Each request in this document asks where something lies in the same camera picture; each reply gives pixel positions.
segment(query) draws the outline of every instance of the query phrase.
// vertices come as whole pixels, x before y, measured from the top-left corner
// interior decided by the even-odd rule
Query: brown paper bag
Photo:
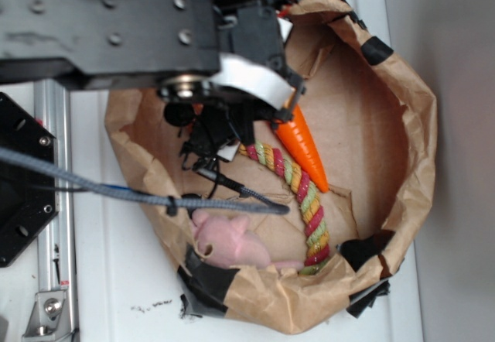
[[[340,0],[302,0],[291,8],[294,29],[286,49],[291,67],[307,79],[300,105],[332,185],[321,204],[333,257],[321,272],[213,268],[194,253],[185,210],[169,217],[164,207],[142,207],[187,285],[188,302],[197,301],[194,306],[203,311],[283,333],[308,330],[396,273],[428,214],[435,180],[435,97],[351,11]],[[106,126],[121,170],[135,189],[206,196],[212,184],[181,170],[184,139],[163,120],[164,107],[153,90],[111,93]],[[255,132],[283,150],[266,124],[256,124]],[[284,217],[253,214],[250,229],[274,261],[303,260],[304,224],[288,187],[244,156],[222,172],[289,204],[291,213]],[[219,188],[216,198],[236,194]]]

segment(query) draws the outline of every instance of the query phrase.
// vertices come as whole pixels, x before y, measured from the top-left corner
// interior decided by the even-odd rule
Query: orange carrot toy
[[[294,118],[280,124],[275,134],[294,160],[305,170],[322,193],[329,189],[325,169],[315,142],[299,105],[294,108]]]

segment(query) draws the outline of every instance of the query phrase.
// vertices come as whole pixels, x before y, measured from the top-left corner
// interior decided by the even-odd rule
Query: pink pig toy
[[[271,262],[265,244],[248,230],[250,218],[242,214],[229,220],[225,216],[210,215],[205,210],[195,210],[191,224],[197,251],[205,262],[221,268],[232,265],[253,265],[266,268],[275,265],[277,270],[304,267],[301,261]]]

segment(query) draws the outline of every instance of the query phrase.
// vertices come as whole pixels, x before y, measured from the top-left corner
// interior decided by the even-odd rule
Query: rope toy
[[[319,203],[319,193],[309,174],[293,162],[280,149],[271,147],[258,140],[249,146],[241,145],[239,153],[248,156],[285,180],[295,194],[302,219],[306,224],[304,233],[307,237],[306,260],[300,275],[314,275],[329,261],[330,235],[323,220],[323,207]]]

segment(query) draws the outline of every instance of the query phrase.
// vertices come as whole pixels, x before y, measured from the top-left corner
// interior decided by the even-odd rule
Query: black cable
[[[232,133],[234,133],[234,135],[236,136],[236,138],[240,141],[241,140],[241,136],[239,135],[239,132],[235,128],[234,121],[230,117],[230,109],[227,109],[225,111],[225,118],[227,119],[227,123],[228,123],[228,125],[230,127],[230,130],[232,131]]]
[[[19,180],[16,180],[14,178],[8,178],[7,176],[0,176],[0,180],[19,183]],[[38,185],[36,183],[29,183],[27,181],[23,181],[23,182],[24,185],[31,190],[53,191],[55,193],[87,193],[88,192],[88,190],[83,189],[82,187],[44,186],[44,185]]]
[[[0,161],[6,162],[13,166],[29,169],[33,172],[42,173],[47,176],[65,180],[73,185],[81,186],[99,195],[104,195],[106,197],[112,197],[119,200],[151,205],[162,205],[172,208],[218,208],[269,214],[287,214],[289,212],[289,208],[287,206],[280,204],[272,206],[252,203],[236,203],[229,200],[173,199],[173,197],[161,197],[158,195],[139,193],[134,190],[115,188],[114,186],[105,186],[101,183],[92,182],[65,169],[54,166],[52,163],[45,160],[37,159],[1,146]]]
[[[76,341],[76,338],[77,340],[79,340],[79,328],[76,328],[72,331],[72,337],[70,338],[70,342],[75,342]]]
[[[215,171],[217,172],[217,176],[220,175],[220,160],[215,159]],[[213,181],[213,189],[211,189],[210,193],[208,194],[207,199],[211,199],[213,195],[217,192],[218,188],[218,177]]]
[[[217,180],[221,186],[225,186],[228,189],[231,189],[237,193],[239,193],[240,197],[253,197],[256,200],[261,201],[262,203],[268,205],[269,207],[286,207],[285,205],[276,203],[270,199],[268,199],[265,195],[258,193],[254,190],[247,188],[242,183],[231,180],[223,174],[215,173],[213,170],[209,170],[206,168],[200,168],[196,171],[201,176],[209,179],[210,181]]]

